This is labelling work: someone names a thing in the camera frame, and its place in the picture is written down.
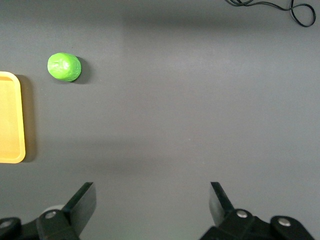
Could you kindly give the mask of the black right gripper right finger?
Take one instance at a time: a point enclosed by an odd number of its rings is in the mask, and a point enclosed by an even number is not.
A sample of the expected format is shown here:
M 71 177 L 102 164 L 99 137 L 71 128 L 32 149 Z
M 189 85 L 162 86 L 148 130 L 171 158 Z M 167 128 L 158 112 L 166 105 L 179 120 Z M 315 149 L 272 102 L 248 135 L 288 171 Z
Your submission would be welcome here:
M 235 208 L 219 182 L 211 182 L 209 209 L 214 222 L 202 240 L 274 240 L 270 224 Z

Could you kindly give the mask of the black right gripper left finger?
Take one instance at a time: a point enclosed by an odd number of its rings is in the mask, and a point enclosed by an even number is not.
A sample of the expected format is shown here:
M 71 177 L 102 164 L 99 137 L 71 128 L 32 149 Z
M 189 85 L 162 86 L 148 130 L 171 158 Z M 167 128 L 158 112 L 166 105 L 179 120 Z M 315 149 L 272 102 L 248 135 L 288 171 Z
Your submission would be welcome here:
M 96 187 L 86 182 L 62 208 L 45 211 L 36 220 L 40 240 L 78 240 L 97 206 Z

